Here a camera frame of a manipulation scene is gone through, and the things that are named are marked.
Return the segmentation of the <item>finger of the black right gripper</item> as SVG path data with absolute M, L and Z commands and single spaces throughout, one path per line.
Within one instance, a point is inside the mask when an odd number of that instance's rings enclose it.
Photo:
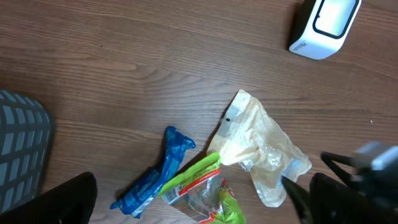
M 300 223 L 313 224 L 309 193 L 285 176 L 282 176 L 281 182 L 294 204 Z
M 330 152 L 322 152 L 320 155 L 321 160 L 343 181 L 348 187 L 359 187 L 359 182 L 354 177 L 342 169 L 338 164 L 343 164 L 349 167 L 354 167 L 353 158 L 333 154 Z

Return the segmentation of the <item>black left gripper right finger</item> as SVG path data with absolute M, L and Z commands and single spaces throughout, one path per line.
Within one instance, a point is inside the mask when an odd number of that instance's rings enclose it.
M 310 182 L 310 211 L 313 224 L 397 224 L 397 213 L 322 173 Z

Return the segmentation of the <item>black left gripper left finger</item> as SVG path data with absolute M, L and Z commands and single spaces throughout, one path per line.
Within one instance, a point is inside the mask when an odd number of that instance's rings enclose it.
M 96 179 L 84 172 L 1 215 L 1 223 L 84 223 L 93 213 Z

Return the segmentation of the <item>blue snack bar wrapper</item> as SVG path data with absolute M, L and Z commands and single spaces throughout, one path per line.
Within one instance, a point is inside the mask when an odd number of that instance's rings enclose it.
M 140 218 L 162 187 L 177 173 L 185 152 L 195 147 L 195 142 L 180 133 L 177 128 L 167 127 L 161 161 L 136 179 L 109 208 L 118 208 L 125 215 Z

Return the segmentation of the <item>beige snack bag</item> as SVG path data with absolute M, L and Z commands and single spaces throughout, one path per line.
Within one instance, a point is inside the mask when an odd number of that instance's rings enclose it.
M 239 164 L 250 173 L 267 207 L 279 207 L 287 192 L 282 177 L 296 182 L 312 168 L 307 155 L 267 114 L 261 102 L 239 90 L 213 136 L 207 153 L 217 152 L 225 166 Z

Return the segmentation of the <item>green snack bag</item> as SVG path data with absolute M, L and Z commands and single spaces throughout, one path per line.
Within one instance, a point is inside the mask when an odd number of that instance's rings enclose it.
M 220 164 L 217 152 L 206 156 L 169 180 L 159 197 L 201 224 L 245 224 L 231 186 L 220 176 Z

